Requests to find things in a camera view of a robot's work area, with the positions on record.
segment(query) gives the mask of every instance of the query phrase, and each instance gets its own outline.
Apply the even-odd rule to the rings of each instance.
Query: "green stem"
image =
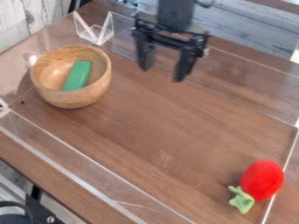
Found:
[[[255,199],[243,192],[241,186],[238,188],[230,186],[229,189],[237,194],[235,198],[231,199],[229,203],[237,207],[243,214],[246,214],[255,204]]]

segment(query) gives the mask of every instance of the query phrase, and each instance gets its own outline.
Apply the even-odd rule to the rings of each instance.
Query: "wooden bowl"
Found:
[[[77,60],[90,60],[93,70],[85,88],[62,91]],[[94,103],[109,89],[111,61],[93,46],[71,45],[39,57],[31,70],[32,83],[42,98],[65,109],[77,109]]]

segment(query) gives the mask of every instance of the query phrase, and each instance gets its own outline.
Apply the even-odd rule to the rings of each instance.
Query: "green sponge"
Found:
[[[70,77],[65,83],[63,90],[70,91],[85,88],[90,78],[91,61],[78,60],[70,72]]]

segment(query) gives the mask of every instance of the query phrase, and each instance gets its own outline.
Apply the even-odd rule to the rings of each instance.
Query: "wooden table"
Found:
[[[103,0],[79,12],[95,24],[109,11],[131,13]],[[71,17],[0,56],[0,95],[14,111],[2,125],[14,120],[12,129],[26,141],[0,131],[2,159],[90,223],[134,223],[79,182],[82,177],[94,190],[103,187],[102,165],[195,223],[261,223],[269,201],[241,215],[229,204],[227,186],[239,184],[258,159],[286,163],[297,136],[298,66],[215,38],[210,57],[189,80],[171,83],[173,51],[161,48],[155,70],[143,73],[131,60],[133,44],[113,41],[103,48],[113,61],[110,90],[91,106],[66,110],[38,95],[28,58],[67,44],[87,44],[75,34]],[[269,223],[294,223],[298,218],[297,148]],[[142,209],[138,205],[131,205],[134,212]],[[150,223],[191,223],[173,218],[161,222],[155,217],[165,214],[151,206],[143,209],[149,213],[141,218]]]

